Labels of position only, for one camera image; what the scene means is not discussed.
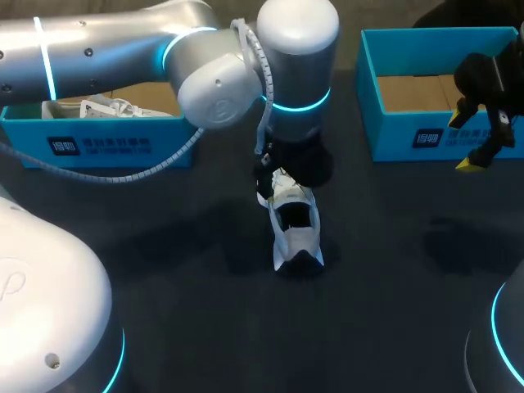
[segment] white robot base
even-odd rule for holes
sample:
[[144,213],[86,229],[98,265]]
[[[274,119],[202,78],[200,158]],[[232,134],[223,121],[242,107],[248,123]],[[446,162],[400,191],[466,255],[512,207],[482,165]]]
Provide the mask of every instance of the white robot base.
[[0,393],[117,393],[125,337],[78,238],[0,198]]

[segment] cardboard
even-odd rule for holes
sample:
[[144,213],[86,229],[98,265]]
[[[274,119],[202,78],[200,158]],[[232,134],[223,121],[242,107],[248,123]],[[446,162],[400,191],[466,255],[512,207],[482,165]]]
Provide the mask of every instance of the cardboard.
[[449,111],[448,101],[438,76],[415,77],[420,111]]
[[378,77],[387,112],[449,111],[438,76]]
[[[135,84],[127,88],[119,88],[112,92],[103,93],[109,98],[121,98],[143,109],[151,109],[181,117],[182,111],[177,103],[171,85],[168,83]],[[81,102],[89,96],[72,97],[59,100],[60,102]]]
[[[464,97],[464,95],[457,89],[453,75],[440,75],[439,76],[440,84],[444,90],[444,95],[448,101],[449,108],[454,111],[457,109],[457,102],[459,99]],[[479,110],[486,110],[484,105],[479,105]]]
[[413,76],[386,76],[377,81],[387,112],[413,111],[418,106]]

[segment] blue led ring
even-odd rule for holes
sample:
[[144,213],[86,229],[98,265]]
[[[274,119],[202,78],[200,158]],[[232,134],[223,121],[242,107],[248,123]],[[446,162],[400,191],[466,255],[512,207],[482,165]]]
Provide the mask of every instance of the blue led ring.
[[51,71],[51,62],[49,61],[49,53],[47,52],[47,40],[45,37],[45,33],[43,32],[42,22],[40,21],[40,18],[35,16],[33,18],[34,21],[34,28],[36,29],[36,33],[38,36],[38,41],[40,43],[40,51],[42,52],[42,58],[43,58],[43,67],[46,70],[46,76],[47,76],[47,85],[49,86],[49,97],[51,100],[56,100],[56,89],[55,89],[55,81],[52,77],[52,71]]
[[[290,108],[288,106],[282,106],[282,105],[274,103],[273,104],[273,108],[278,109],[280,111],[284,111],[284,112],[306,112],[306,111],[311,111],[314,108],[317,108],[317,107],[321,106],[328,99],[330,92],[331,92],[331,89],[329,89],[327,91],[326,95],[324,97],[322,97],[320,100],[318,100],[314,104],[311,104],[311,105],[308,105],[308,106],[303,106],[303,107],[299,107],[299,108]],[[262,96],[262,99],[264,101],[268,101],[268,99],[266,97],[264,97],[264,96]]]
[[173,47],[177,43],[182,41],[182,38],[186,38],[188,35],[199,33],[201,31],[216,31],[216,28],[215,27],[195,27],[194,29],[190,29],[178,35],[175,39],[173,39],[173,41],[169,43],[167,48],[164,50],[164,56],[162,56],[162,70],[165,70],[165,59],[167,58],[167,55],[169,55],[169,52],[171,52],[171,49],[173,49]]
[[122,368],[122,363],[124,362],[124,352],[125,352],[125,334],[124,331],[122,331],[122,352],[120,353],[120,360],[118,361],[118,365],[116,366],[115,373],[113,374],[113,378],[109,381],[107,384],[106,389],[102,393],[108,393],[109,390],[115,385],[116,377],[118,377],[118,374],[120,373],[120,369]]
[[495,339],[495,344],[497,345],[497,349],[499,350],[502,360],[506,363],[506,366],[509,368],[509,371],[511,371],[511,374],[513,374],[517,381],[519,381],[521,385],[524,386],[524,379],[522,379],[517,370],[513,367],[508,359],[508,356],[506,356],[502,346],[500,345],[499,336],[497,335],[497,329],[495,327],[495,306],[497,305],[497,299],[499,299],[499,294],[502,291],[502,288],[504,288],[504,285],[506,284],[503,284],[502,287],[500,287],[497,295],[495,296],[495,299],[493,300],[493,305],[491,306],[491,330],[493,331],[493,338]]

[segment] yellow part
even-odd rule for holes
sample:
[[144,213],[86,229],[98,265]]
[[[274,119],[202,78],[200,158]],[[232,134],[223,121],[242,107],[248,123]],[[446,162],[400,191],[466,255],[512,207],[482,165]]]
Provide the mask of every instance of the yellow part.
[[458,110],[458,109],[455,109],[455,110],[453,111],[453,114],[451,115],[451,119],[449,119],[448,127],[451,127],[452,129],[456,129],[455,127],[453,127],[453,126],[451,125],[451,123],[453,122],[453,120],[455,120],[457,117],[459,117],[459,115],[460,115],[459,110]]
[[481,166],[473,165],[469,163],[469,158],[464,158],[460,164],[455,167],[456,170],[464,172],[465,174],[470,174],[472,172],[481,172],[485,168]]

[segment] robotic arm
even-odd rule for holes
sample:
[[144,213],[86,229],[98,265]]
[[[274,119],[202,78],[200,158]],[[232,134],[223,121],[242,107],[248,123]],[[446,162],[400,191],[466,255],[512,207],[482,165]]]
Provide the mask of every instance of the robotic arm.
[[[221,29],[201,0],[3,21],[0,106],[169,81],[199,130],[154,169],[97,178],[37,162],[77,179],[122,183],[163,169],[204,129],[234,124],[265,101],[256,147],[260,194],[278,167],[312,187],[332,168],[321,134],[338,28],[328,0],[267,0],[256,25],[236,20],[233,29]],[[0,150],[35,162],[8,145]],[[0,393],[130,391],[125,334],[100,260],[79,239],[1,197],[0,216]]]
[[502,147],[515,147],[512,120],[524,115],[524,25],[519,38],[497,56],[472,53],[454,73],[455,84],[464,95],[449,126],[460,129],[486,105],[491,131],[486,142],[471,150],[457,169],[471,172],[486,169]]
[[232,27],[221,29],[202,0],[5,21],[0,105],[167,81],[186,119],[203,131],[237,123],[261,99],[266,111],[255,151],[264,159],[255,166],[257,179],[282,166],[305,186],[325,183],[332,160],[321,130],[337,11],[328,0],[268,0],[255,25],[236,20]]

